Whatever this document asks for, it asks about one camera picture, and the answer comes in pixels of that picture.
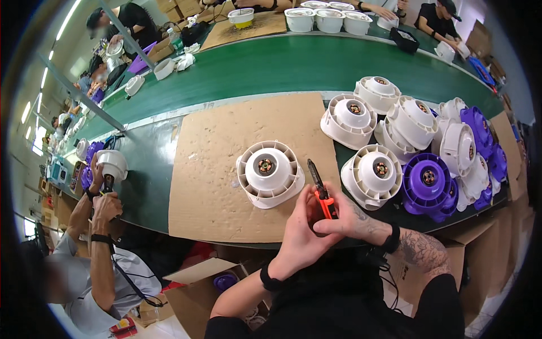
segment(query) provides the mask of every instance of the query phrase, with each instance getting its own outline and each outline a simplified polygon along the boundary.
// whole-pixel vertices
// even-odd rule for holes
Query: tattoo
[[[399,248],[394,255],[419,267],[424,273],[431,272],[431,277],[451,273],[444,245],[430,235],[411,229],[401,229]]]

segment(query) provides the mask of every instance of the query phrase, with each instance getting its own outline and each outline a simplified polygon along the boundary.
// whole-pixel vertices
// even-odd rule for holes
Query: black t-shirt
[[[416,28],[419,28],[420,17],[423,16],[427,19],[427,26],[431,27],[434,31],[442,36],[446,36],[446,33],[452,37],[459,37],[459,34],[455,31],[453,21],[446,20],[445,18],[439,18],[437,16],[436,4],[422,4],[418,19],[414,23]]]
[[[161,36],[156,29],[156,25],[151,19],[151,16],[141,6],[132,2],[121,5],[119,10],[119,20],[124,27],[128,27],[128,30],[135,25],[145,27],[139,32],[132,33],[132,38],[138,42],[139,47],[145,48],[154,41],[160,41]],[[118,33],[119,30],[115,27],[115,25],[109,25],[106,36],[107,41],[110,41],[113,35]]]
[[[435,277],[414,318],[389,309],[378,269],[300,279],[273,299],[268,320],[251,331],[239,318],[214,317],[205,339],[243,338],[464,338],[455,279]]]

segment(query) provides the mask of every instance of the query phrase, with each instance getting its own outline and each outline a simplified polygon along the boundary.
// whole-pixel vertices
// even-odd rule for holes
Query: water bottle
[[[179,34],[173,31],[173,28],[168,28],[167,33],[169,34],[170,42],[174,49],[183,48],[183,41],[180,39]]]

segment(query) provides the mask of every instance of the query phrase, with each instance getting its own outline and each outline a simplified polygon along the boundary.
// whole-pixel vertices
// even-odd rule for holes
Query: black cap
[[[101,56],[94,55],[90,63],[88,64],[87,72],[89,76],[92,75],[92,73],[94,73],[98,69],[98,67],[100,67],[100,65],[103,63],[104,63],[104,60],[101,58]]]
[[[95,30],[98,25],[98,20],[101,18],[102,7],[98,7],[87,18],[87,30],[91,36],[91,39],[95,38]]]
[[[458,21],[461,21],[461,17],[457,15],[457,9],[455,8],[455,3],[452,0],[438,0],[438,2],[441,3],[444,7],[446,7],[446,11],[456,18]]]

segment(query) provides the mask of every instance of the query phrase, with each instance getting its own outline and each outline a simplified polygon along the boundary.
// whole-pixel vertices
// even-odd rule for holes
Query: tattooed arm
[[[369,217],[340,190],[329,183],[325,185],[335,199],[339,219],[320,220],[314,224],[314,231],[325,234],[339,233],[381,246],[391,235],[391,226]],[[394,257],[418,266],[425,273],[427,282],[440,274],[451,273],[448,253],[438,240],[411,229],[400,228],[400,230],[399,248],[393,253]]]

